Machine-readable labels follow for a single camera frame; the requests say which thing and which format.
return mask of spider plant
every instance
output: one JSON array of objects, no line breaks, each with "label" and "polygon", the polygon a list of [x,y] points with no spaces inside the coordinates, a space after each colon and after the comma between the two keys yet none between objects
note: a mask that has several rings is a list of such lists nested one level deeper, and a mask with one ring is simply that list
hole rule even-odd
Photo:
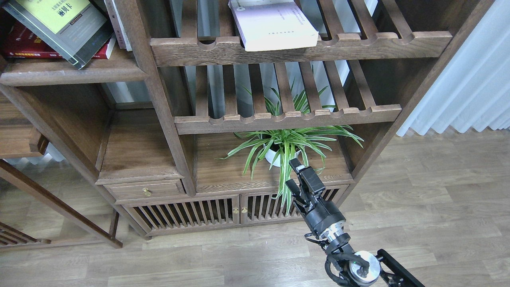
[{"label": "spider plant", "polygon": [[[319,95],[321,95],[327,87],[322,88],[319,91]],[[276,91],[276,89],[271,88],[271,90],[275,93],[275,95],[280,100],[280,95]],[[280,101],[273,103],[268,98],[266,100],[266,109],[273,115],[278,115],[280,113]],[[301,111],[303,114],[310,113],[310,106],[307,101],[307,95],[305,90],[296,94],[293,98],[294,108],[296,111]],[[323,108],[331,108],[335,106],[325,105]],[[317,153],[322,160],[322,168],[316,169],[317,171],[321,171],[325,167],[324,159],[326,155],[322,152],[321,149],[332,150],[328,145],[324,142],[326,141],[336,141],[335,138],[329,136],[345,136],[352,138],[355,142],[357,142],[360,146],[362,146],[361,139],[359,136],[351,133],[352,128],[348,125],[343,126],[327,126],[327,127],[318,127],[318,128],[298,128],[298,129],[282,129],[282,130],[264,130],[264,131],[253,131],[253,132],[240,132],[235,133],[239,138],[248,138],[247,141],[243,142],[236,148],[232,149],[226,157],[220,159],[227,159],[239,151],[243,149],[250,148],[250,152],[248,153],[248,157],[246,158],[246,163],[243,170],[243,175],[246,174],[248,168],[251,164],[251,178],[253,179],[253,173],[255,171],[255,167],[257,163],[264,159],[269,149],[272,147],[277,147],[276,155],[273,158],[269,169],[271,169],[278,159],[280,160],[280,175],[279,175],[279,186],[278,186],[278,194],[276,198],[282,196],[282,207],[286,206],[286,213],[289,213],[291,203],[292,203],[292,193],[290,189],[287,187],[285,182],[290,179],[292,168],[289,165],[289,161],[296,157],[296,152],[300,151],[300,155],[302,158],[302,163],[306,166],[308,163],[308,154],[307,148]]]}]

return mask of slatted cabinet door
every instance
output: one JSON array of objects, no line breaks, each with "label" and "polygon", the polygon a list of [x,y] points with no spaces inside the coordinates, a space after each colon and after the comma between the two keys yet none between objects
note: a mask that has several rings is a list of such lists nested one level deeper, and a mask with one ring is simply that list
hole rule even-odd
[{"label": "slatted cabinet door", "polygon": [[149,236],[239,225],[239,195],[154,202],[126,209]]},{"label": "slatted cabinet door", "polygon": [[[325,200],[335,204],[349,185],[328,186],[323,193]],[[282,198],[276,199],[277,192],[253,193],[241,195],[241,224],[264,224],[275,221],[297,221],[301,215],[292,206],[289,213],[281,207]]]}]

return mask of wooden shelf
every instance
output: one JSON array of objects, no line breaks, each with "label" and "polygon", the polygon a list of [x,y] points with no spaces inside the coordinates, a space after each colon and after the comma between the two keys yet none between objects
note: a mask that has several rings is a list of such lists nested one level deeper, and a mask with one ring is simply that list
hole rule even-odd
[{"label": "wooden shelf", "polygon": [[0,94],[0,159],[43,156],[48,140]]},{"label": "wooden shelf", "polygon": [[182,178],[154,109],[115,111],[109,130],[96,184]]},{"label": "wooden shelf", "polygon": [[208,115],[207,67],[198,66],[196,68],[196,115],[176,116],[177,131],[179,134],[196,134],[290,129],[392,122],[397,118],[402,110],[400,105],[376,105],[359,61],[348,61],[359,91],[356,95],[346,95],[334,61],[325,61],[323,64],[335,100],[336,108],[333,112],[322,108],[312,68],[308,62],[299,63],[299,67],[311,113],[303,114],[300,111],[295,111],[285,64],[276,63],[274,68],[283,112],[277,116],[271,115],[265,107],[260,67],[258,64],[250,64],[254,111],[252,116],[242,117],[237,112],[234,67],[226,65],[223,66],[225,115],[221,118],[211,118]]},{"label": "wooden shelf", "polygon": [[[226,159],[227,153],[241,144],[242,139],[232,133],[197,135],[196,177],[197,196],[269,192],[278,189],[279,168],[269,170],[269,163],[262,160],[257,163],[253,180],[251,169],[242,175],[249,150],[243,150]],[[325,151],[326,168],[319,175],[326,186],[353,183],[343,152],[337,142],[330,145],[333,151]],[[313,152],[307,153],[310,166],[322,167],[320,157]]]},{"label": "wooden shelf", "polygon": [[383,13],[396,31],[379,32],[363,0],[349,0],[361,33],[345,33],[332,0],[318,1],[328,37],[317,46],[284,51],[247,52],[235,36],[232,13],[220,1],[220,37],[197,37],[197,7],[186,1],[183,7],[181,38],[153,38],[150,46],[157,66],[229,65],[272,62],[333,61],[438,57],[450,42],[448,31],[412,31],[394,0],[380,1]]},{"label": "wooden shelf", "polygon": [[0,84],[40,86],[103,82],[143,81],[147,77],[133,53],[115,45],[108,60],[90,60],[78,70],[63,59],[12,59],[0,74]]}]

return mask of floor board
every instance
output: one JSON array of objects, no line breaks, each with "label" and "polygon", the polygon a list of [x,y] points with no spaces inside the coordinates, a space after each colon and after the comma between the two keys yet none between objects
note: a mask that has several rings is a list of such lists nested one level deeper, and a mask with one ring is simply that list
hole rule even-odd
[{"label": "floor board", "polygon": [[[427,287],[509,286],[509,175],[507,130],[395,137],[341,207],[345,230],[355,249],[385,248]],[[76,174],[38,182],[104,221],[107,205]],[[46,210],[2,181],[0,188],[0,221],[36,220]],[[0,287],[336,286],[324,272],[323,252],[302,237],[303,222],[151,241],[119,224],[120,250],[94,244],[0,252]],[[48,236],[77,232],[51,216],[25,228]]]}]

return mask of brass drawer knob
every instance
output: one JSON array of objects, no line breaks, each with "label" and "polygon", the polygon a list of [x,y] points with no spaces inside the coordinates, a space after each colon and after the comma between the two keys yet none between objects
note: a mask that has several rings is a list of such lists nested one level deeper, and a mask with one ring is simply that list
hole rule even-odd
[{"label": "brass drawer knob", "polygon": [[143,194],[147,197],[151,196],[152,195],[152,192],[148,189],[148,188],[144,188],[142,189],[143,190]]}]

